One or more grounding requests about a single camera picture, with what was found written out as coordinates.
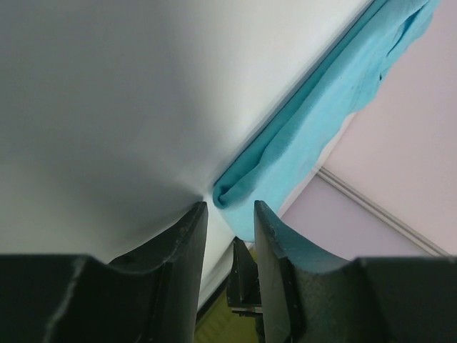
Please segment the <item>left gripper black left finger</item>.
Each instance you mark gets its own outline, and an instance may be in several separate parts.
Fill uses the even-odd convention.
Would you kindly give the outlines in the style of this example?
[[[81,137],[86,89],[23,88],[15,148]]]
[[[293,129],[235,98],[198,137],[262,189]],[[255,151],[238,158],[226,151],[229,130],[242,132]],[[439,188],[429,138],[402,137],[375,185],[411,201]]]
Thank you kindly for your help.
[[[192,342],[205,202],[105,264],[87,254],[1,256],[3,342]]]

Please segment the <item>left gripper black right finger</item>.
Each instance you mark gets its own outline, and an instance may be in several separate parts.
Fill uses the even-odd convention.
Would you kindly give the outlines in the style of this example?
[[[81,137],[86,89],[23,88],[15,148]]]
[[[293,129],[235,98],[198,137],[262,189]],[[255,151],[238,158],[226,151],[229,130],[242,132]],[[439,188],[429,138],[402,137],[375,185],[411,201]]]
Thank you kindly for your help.
[[[347,261],[254,204],[267,342],[454,342],[455,257]]]

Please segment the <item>turquoise t shirt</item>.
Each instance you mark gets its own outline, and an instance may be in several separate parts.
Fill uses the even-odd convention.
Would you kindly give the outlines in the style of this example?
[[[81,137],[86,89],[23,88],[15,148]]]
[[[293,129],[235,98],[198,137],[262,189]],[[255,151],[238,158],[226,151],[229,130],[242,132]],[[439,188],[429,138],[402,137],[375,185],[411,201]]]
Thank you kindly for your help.
[[[437,7],[437,1],[374,1],[342,35],[215,183],[214,204],[236,237],[253,241],[255,201],[281,208],[346,118],[375,98]]]

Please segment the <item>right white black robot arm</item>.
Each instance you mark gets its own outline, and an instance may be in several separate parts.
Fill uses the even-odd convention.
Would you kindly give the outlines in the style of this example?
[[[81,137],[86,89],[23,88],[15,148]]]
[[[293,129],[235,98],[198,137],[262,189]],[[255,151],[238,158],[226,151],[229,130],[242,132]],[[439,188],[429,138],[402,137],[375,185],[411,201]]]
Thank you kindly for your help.
[[[244,241],[235,238],[232,247],[233,262],[226,287],[228,306],[239,316],[262,317],[257,263]]]

